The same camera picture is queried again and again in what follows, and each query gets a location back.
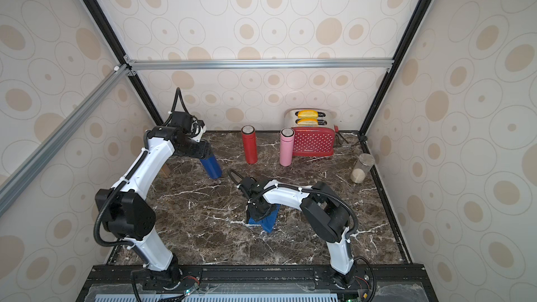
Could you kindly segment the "blue cleaning cloth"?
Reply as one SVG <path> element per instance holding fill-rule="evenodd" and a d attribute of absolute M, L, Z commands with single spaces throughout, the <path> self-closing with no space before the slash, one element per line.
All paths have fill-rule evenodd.
<path fill-rule="evenodd" d="M 259 221 L 255 221 L 250 216 L 250 214 L 247 213 L 247 218 L 248 218 L 247 223 L 249 225 L 253 225 L 253 226 L 261 226 L 261 228 L 265 232 L 271 233 L 274 230 L 275 223 L 276 223 L 277 218 L 278 218 L 279 209 L 280 209 L 280 205 L 275 205 L 275 208 L 271 211 L 271 213 L 268 216 L 266 216 L 265 218 L 262 218 Z"/>

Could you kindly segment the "blue thermos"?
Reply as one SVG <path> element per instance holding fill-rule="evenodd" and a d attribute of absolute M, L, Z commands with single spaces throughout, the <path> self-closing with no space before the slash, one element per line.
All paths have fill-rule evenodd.
<path fill-rule="evenodd" d="M 209 155 L 205 159 L 200 159 L 200 162 L 210 179 L 215 180 L 222 177 L 222 169 L 215 155 Z"/>

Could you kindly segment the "red thermos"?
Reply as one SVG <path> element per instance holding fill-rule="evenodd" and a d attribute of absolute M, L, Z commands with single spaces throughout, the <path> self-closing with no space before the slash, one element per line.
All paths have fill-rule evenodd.
<path fill-rule="evenodd" d="M 258 156 L 255 128 L 252 125 L 245 125 L 241 129 L 241 134 L 246 162 L 248 164 L 256 164 L 258 161 Z"/>

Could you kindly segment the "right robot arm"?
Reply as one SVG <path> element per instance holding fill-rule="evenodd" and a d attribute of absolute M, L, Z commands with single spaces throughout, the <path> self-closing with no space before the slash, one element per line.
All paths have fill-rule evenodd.
<path fill-rule="evenodd" d="M 265 232 L 274 229 L 281 206 L 301 211 L 315 234 L 326 242 L 334 279 L 348 286 L 356 271 L 350 235 L 357 230 L 357 216 L 325 183 L 300 187 L 277 180 L 243 178 L 236 187 L 247 198 L 247 219 Z"/>

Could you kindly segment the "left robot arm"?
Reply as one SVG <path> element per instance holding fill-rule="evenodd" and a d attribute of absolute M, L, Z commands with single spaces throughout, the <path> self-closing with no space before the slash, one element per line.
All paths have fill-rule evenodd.
<path fill-rule="evenodd" d="M 95 195 L 98 216 L 93 229 L 102 247 L 125 246 L 143 260 L 149 276 L 162 284 L 178 282 L 182 271 L 156 229 L 155 211 L 146 202 L 151 184 L 167 160 L 176 155 L 205 159 L 210 143 L 206 126 L 188 134 L 182 127 L 157 126 L 145 132 L 143 148 L 129 170 L 111 187 Z"/>

